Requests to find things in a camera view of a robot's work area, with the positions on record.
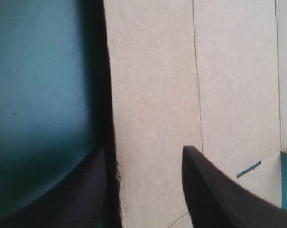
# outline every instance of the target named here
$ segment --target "small teal strip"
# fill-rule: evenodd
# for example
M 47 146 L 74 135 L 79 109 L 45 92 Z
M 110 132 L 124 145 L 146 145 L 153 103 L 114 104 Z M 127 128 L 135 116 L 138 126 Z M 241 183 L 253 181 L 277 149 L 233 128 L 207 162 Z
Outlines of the small teal strip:
M 237 174 L 236 178 L 241 177 L 242 175 L 246 174 L 247 172 L 255 169 L 257 166 L 259 166 L 261 164 L 261 161 L 257 162 L 256 164 L 252 165 L 251 167 L 245 169 L 244 171 L 240 172 Z

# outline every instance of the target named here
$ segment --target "tile grout line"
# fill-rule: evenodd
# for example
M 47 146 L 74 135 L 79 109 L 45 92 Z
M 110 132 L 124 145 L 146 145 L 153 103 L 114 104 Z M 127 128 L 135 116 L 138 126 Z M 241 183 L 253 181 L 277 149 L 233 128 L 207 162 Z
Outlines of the tile grout line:
M 194 33 L 194 56 L 195 56 L 195 68 L 197 77 L 197 96 L 198 96 L 198 109 L 199 109 L 199 121 L 200 121 L 200 136 L 201 136 L 201 152 L 204 153 L 204 140 L 203 140 L 203 130 L 202 130 L 202 118 L 201 118 L 201 97 L 200 97 L 200 80 L 198 74 L 198 64 L 197 64 L 197 46 L 196 46 L 196 32 L 195 32 L 195 10 L 194 10 L 194 0 L 192 0 L 192 12 L 193 12 L 193 33 Z
M 171 225 L 169 225 L 167 228 L 172 227 L 173 225 L 175 225 L 177 222 L 179 222 L 181 219 L 183 219 L 185 216 L 187 216 L 189 212 L 185 213 L 184 215 L 180 216 L 179 218 L 177 218 L 177 220 L 175 222 L 173 222 Z
M 278 0 L 274 0 L 275 4 L 275 21 L 276 21 L 276 43 L 277 43 L 277 70 L 278 70 L 278 103 L 279 103 L 279 127 L 280 127 L 280 150 L 282 150 L 282 117 L 281 117 L 281 91 L 280 91 L 280 69 L 279 69 L 279 31 L 278 31 Z

